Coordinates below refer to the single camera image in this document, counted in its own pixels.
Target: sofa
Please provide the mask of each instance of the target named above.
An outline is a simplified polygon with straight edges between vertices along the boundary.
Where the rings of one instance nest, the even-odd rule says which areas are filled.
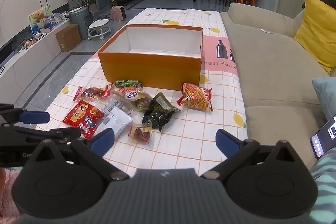
[[[303,11],[291,19],[232,3],[221,17],[236,60],[249,138],[262,145],[288,140],[311,170],[316,159],[310,137],[327,122],[311,81],[336,72],[328,75],[294,40]]]

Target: phone screen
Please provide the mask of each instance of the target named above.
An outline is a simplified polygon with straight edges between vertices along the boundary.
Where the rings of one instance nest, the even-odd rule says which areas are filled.
[[[336,115],[311,137],[310,144],[317,159],[336,145]]]

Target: red snack bag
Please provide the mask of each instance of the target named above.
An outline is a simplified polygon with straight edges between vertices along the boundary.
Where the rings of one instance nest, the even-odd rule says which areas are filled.
[[[102,98],[107,98],[110,96],[110,89],[112,86],[113,84],[109,84],[104,88],[97,88],[94,86],[79,86],[75,96],[73,97],[73,102],[81,100],[100,100]]]
[[[197,85],[184,83],[182,88],[183,96],[177,100],[179,106],[188,108],[213,111],[211,105],[211,89],[201,88]]]
[[[79,127],[83,136],[90,139],[96,131],[97,120],[103,117],[104,114],[98,108],[80,101],[69,111],[63,122],[73,127]]]

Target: snack package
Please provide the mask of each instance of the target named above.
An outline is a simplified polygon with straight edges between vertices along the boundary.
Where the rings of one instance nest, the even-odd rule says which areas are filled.
[[[174,107],[162,92],[158,93],[151,101],[148,110],[142,118],[142,123],[152,122],[153,129],[159,129],[161,132],[163,126],[169,122],[175,112],[181,109]]]
[[[136,88],[134,86],[121,88],[113,93],[119,94],[128,102],[132,102],[136,109],[141,112],[147,111],[149,104],[152,100],[152,97],[150,97],[147,93],[142,92],[139,88]]]
[[[69,111],[63,122],[73,127],[79,127],[83,136],[89,139],[96,130],[97,120],[103,117],[104,114],[98,108],[80,101]]]
[[[73,102],[81,101],[81,100],[100,100],[102,98],[108,98],[110,96],[110,90],[113,84],[109,84],[104,88],[97,88],[94,86],[90,87],[82,87],[79,86],[78,90],[73,97]]]
[[[124,98],[122,98],[119,95],[111,94],[111,99],[109,103],[106,105],[106,107],[103,108],[103,112],[105,112],[107,115],[111,113],[112,109],[115,107],[121,109],[126,114],[131,114],[134,106],[127,102]]]
[[[129,86],[133,86],[136,88],[142,88],[142,83],[138,80],[118,80],[114,82],[114,85],[117,88],[125,88]]]
[[[106,128],[112,128],[114,131],[114,139],[117,138],[125,127],[132,122],[132,118],[128,116],[118,107],[114,107],[110,114],[97,127],[95,135],[102,132]]]
[[[213,111],[211,105],[211,89],[204,89],[197,85],[184,83],[182,88],[183,96],[177,100],[179,106],[183,105],[196,110]]]
[[[148,144],[148,141],[152,135],[152,122],[147,121],[143,124],[134,124],[128,134],[131,139],[145,142]]]

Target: orange box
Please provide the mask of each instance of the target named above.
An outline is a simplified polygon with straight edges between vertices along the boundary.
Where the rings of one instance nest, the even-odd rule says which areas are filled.
[[[202,64],[201,27],[130,24],[99,50],[107,81],[139,80],[144,86],[181,90],[198,85]]]

